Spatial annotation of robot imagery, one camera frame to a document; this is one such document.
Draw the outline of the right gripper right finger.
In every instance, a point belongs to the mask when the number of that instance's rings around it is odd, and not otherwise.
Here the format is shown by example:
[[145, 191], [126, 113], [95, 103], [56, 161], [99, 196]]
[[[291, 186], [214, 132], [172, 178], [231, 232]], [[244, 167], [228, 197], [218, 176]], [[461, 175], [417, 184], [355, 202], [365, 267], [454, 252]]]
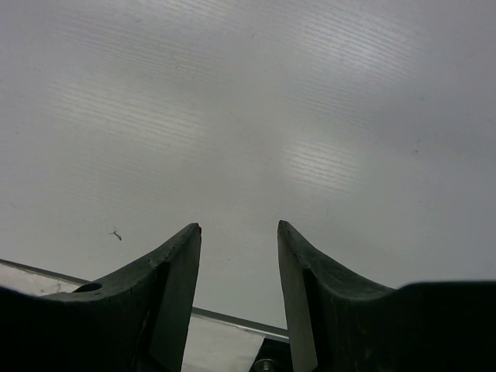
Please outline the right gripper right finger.
[[393, 289], [277, 228], [296, 371], [493, 371], [495, 284], [419, 282]]

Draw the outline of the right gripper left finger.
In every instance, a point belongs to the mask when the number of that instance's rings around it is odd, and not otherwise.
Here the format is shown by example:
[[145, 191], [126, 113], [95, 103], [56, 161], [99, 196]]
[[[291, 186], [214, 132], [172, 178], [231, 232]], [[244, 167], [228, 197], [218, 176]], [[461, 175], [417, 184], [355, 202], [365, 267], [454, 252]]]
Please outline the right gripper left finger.
[[179, 371], [198, 278], [192, 223], [71, 293], [1, 289], [3, 371]]

